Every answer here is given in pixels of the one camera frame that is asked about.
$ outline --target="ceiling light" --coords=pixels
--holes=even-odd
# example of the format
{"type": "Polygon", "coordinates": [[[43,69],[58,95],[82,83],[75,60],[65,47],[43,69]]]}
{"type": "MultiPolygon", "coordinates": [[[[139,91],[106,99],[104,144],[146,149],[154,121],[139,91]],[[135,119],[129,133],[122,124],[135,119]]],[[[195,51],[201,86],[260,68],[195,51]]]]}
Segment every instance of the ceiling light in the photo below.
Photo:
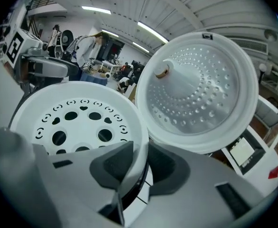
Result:
{"type": "Polygon", "coordinates": [[[86,7],[86,6],[82,6],[82,8],[83,8],[84,10],[92,10],[92,11],[97,11],[97,12],[101,12],[101,13],[111,14],[111,11],[106,10],[106,9],[99,9],[99,8],[86,7]]]}
{"type": "Polygon", "coordinates": [[[168,40],[165,39],[162,35],[160,35],[159,33],[157,33],[156,31],[154,31],[152,28],[148,27],[147,25],[138,22],[138,25],[144,29],[146,29],[148,32],[152,33],[154,36],[156,36],[158,39],[162,40],[164,43],[167,43],[168,40]]]}
{"type": "Polygon", "coordinates": [[[146,51],[147,53],[149,53],[148,50],[146,50],[145,48],[143,48],[142,46],[138,45],[137,43],[133,42],[133,44],[139,48],[141,48],[142,50],[146,51]]]}
{"type": "Polygon", "coordinates": [[[109,31],[107,31],[107,30],[102,29],[102,31],[105,32],[105,33],[108,33],[108,34],[110,34],[110,35],[112,35],[112,36],[119,37],[118,35],[116,35],[116,34],[114,34],[114,33],[111,33],[111,32],[109,32],[109,31]]]}

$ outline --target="person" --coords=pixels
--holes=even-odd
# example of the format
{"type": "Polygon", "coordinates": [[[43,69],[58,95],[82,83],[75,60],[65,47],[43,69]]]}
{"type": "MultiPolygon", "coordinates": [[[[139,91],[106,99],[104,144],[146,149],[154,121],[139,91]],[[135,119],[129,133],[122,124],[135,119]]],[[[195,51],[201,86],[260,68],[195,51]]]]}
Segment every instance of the person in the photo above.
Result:
{"type": "Polygon", "coordinates": [[[71,54],[71,63],[79,67],[78,74],[69,77],[69,81],[79,81],[82,71],[89,71],[91,67],[90,53],[95,47],[108,44],[110,37],[105,32],[99,32],[92,36],[80,36],[76,38],[66,49],[71,54]]]}
{"type": "Polygon", "coordinates": [[[128,62],[126,62],[125,65],[123,65],[123,66],[121,67],[121,72],[124,71],[124,69],[125,69],[127,66],[128,66],[128,62]]]}
{"type": "Polygon", "coordinates": [[[118,89],[117,91],[120,91],[121,93],[124,93],[129,85],[132,85],[133,81],[127,77],[123,77],[118,82],[118,89]]]}
{"type": "Polygon", "coordinates": [[[138,81],[139,81],[139,78],[140,78],[140,75],[141,75],[141,68],[140,67],[138,67],[135,71],[134,71],[134,73],[133,73],[133,80],[134,80],[134,83],[138,83],[138,81]]]}
{"type": "Polygon", "coordinates": [[[52,36],[49,40],[48,47],[47,47],[50,57],[55,57],[55,46],[57,45],[57,38],[60,33],[61,33],[60,26],[55,25],[53,27],[53,33],[52,33],[52,36]]]}

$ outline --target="desk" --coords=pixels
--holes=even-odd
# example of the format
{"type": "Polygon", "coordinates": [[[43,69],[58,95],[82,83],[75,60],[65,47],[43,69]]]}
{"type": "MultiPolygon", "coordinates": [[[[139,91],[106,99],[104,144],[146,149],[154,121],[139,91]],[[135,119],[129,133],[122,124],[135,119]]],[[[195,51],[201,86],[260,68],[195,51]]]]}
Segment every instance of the desk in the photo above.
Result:
{"type": "Polygon", "coordinates": [[[107,78],[101,77],[100,73],[95,73],[94,75],[91,75],[86,72],[83,72],[80,81],[92,82],[103,86],[106,86],[107,84],[107,78]]]}
{"type": "Polygon", "coordinates": [[[114,67],[121,67],[120,65],[115,65],[113,63],[110,63],[108,61],[102,61],[102,67],[107,67],[107,68],[110,68],[110,74],[112,74],[112,71],[113,71],[113,68],[114,67]]]}

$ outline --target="perforated steamer basket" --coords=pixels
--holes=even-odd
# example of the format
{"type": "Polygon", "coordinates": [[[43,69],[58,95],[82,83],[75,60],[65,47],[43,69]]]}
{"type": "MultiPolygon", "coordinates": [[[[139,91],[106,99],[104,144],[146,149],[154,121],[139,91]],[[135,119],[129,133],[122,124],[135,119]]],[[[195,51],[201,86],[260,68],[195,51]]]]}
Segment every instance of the perforated steamer basket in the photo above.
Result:
{"type": "Polygon", "coordinates": [[[258,83],[249,56],[214,33],[182,35],[145,66],[136,106],[150,137],[197,153],[219,150],[253,118],[258,83]]]}
{"type": "Polygon", "coordinates": [[[147,160],[148,131],[138,109],[120,93],[95,83],[60,83],[37,91],[18,109],[10,129],[43,145],[49,155],[133,141],[122,196],[138,181],[147,160]]]}

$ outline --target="open lid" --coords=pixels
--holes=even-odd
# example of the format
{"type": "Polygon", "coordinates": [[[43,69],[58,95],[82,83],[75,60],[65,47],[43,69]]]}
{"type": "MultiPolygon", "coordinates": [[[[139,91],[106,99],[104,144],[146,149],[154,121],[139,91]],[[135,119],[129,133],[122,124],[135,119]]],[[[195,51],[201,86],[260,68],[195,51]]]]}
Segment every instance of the open lid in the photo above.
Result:
{"type": "Polygon", "coordinates": [[[237,139],[253,118],[257,76],[230,39],[208,32],[177,37],[158,50],[138,82],[136,106],[150,137],[197,153],[237,139]]]}

